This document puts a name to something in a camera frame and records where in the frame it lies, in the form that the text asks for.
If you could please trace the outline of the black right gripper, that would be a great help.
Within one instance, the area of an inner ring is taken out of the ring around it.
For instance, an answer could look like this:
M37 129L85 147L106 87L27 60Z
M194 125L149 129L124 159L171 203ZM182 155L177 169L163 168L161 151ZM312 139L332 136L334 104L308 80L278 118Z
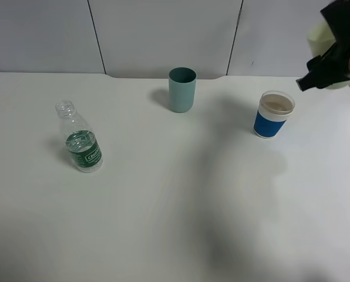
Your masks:
M296 80L299 89L338 89L350 84L350 0L330 2L320 10L328 25L318 26L318 56L308 73Z

